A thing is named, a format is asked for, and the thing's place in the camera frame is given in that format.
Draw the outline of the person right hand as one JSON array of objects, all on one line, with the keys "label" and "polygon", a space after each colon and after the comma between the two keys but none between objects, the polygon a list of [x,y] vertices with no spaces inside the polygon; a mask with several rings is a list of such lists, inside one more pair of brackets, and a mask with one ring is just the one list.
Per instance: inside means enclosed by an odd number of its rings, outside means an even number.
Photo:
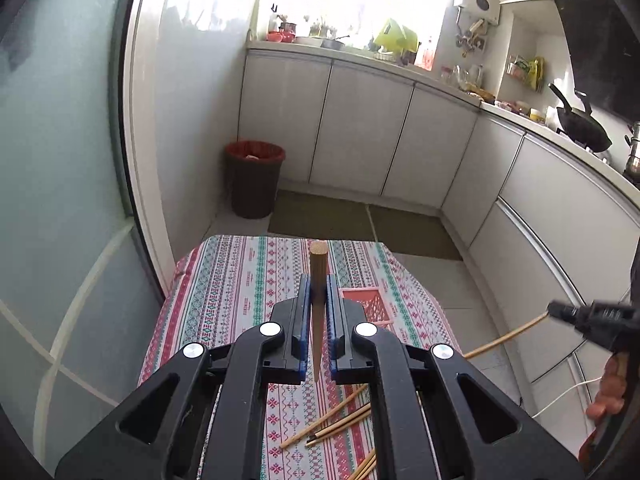
[{"label": "person right hand", "polygon": [[606,362],[598,393],[586,409],[587,417],[596,425],[606,416],[618,414],[624,407],[627,364],[626,353],[614,354]]}]

